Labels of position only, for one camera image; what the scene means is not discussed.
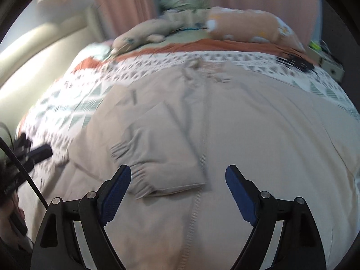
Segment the blue gripper pad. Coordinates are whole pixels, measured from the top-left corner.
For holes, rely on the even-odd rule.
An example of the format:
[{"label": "blue gripper pad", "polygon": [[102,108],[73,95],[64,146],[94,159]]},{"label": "blue gripper pad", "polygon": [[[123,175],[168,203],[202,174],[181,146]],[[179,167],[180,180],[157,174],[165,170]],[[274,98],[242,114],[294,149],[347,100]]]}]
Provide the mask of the blue gripper pad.
[{"label": "blue gripper pad", "polygon": [[99,223],[105,226],[114,219],[131,181],[131,169],[122,165],[107,183],[97,200]]},{"label": "blue gripper pad", "polygon": [[225,172],[225,181],[245,221],[252,226],[257,223],[255,203],[251,199],[243,184],[247,182],[236,166],[229,166]]}]

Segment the headboard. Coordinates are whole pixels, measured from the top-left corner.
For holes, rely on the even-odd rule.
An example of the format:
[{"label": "headboard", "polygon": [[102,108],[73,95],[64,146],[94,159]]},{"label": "headboard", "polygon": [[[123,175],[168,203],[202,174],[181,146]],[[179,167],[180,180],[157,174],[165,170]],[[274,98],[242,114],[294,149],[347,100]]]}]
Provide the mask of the headboard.
[{"label": "headboard", "polygon": [[[64,75],[76,55],[104,39],[96,9],[90,6],[61,23],[30,30],[0,53],[0,122],[12,136],[24,114]],[[9,141],[4,131],[0,135]]]}]

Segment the stuffed animal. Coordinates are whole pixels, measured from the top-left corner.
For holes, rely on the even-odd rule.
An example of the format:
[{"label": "stuffed animal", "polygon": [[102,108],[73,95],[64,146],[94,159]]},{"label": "stuffed animal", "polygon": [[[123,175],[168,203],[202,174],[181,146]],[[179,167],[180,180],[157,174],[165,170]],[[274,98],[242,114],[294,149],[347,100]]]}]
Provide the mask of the stuffed animal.
[{"label": "stuffed animal", "polygon": [[165,19],[144,21],[114,40],[111,55],[124,54],[149,42],[163,42],[166,36],[180,29],[183,24],[181,21],[167,21]]}]

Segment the orange blanket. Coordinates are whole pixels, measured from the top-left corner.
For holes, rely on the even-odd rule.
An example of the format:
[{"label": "orange blanket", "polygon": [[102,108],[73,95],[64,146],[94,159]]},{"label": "orange blanket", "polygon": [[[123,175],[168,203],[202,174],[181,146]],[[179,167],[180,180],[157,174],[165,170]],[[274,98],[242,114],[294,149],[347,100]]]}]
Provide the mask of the orange blanket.
[{"label": "orange blanket", "polygon": [[[174,52],[195,52],[195,51],[238,51],[238,52],[260,52],[279,57],[286,57],[285,53],[293,53],[299,55],[308,62],[317,65],[315,61],[310,59],[307,55],[298,52],[289,47],[282,47],[271,43],[252,43],[252,42],[233,42],[226,40],[214,40],[210,38],[200,39],[196,42],[189,43],[171,43],[164,47],[159,48],[146,48],[141,51],[134,51],[128,54],[120,55],[115,58],[115,61],[120,62],[130,57],[136,57],[147,54],[158,53],[174,53]],[[80,69],[96,68],[106,62],[87,58],[78,64],[74,72]]]}]

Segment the metal bolt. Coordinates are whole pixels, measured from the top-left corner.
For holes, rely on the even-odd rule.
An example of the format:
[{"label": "metal bolt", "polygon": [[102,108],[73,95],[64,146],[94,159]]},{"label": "metal bolt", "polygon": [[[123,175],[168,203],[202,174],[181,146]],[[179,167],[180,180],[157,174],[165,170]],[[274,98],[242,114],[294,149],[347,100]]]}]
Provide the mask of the metal bolt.
[{"label": "metal bolt", "polygon": [[93,199],[95,196],[96,196],[96,192],[94,192],[94,191],[88,192],[88,193],[86,194],[86,197],[87,197],[88,199]]},{"label": "metal bolt", "polygon": [[268,191],[262,191],[261,196],[262,198],[269,199],[271,194]]},{"label": "metal bolt", "polygon": [[60,198],[58,198],[58,197],[54,198],[52,203],[54,205],[59,204],[60,203]]},{"label": "metal bolt", "polygon": [[301,197],[297,197],[296,202],[303,205],[305,203],[305,200]]}]

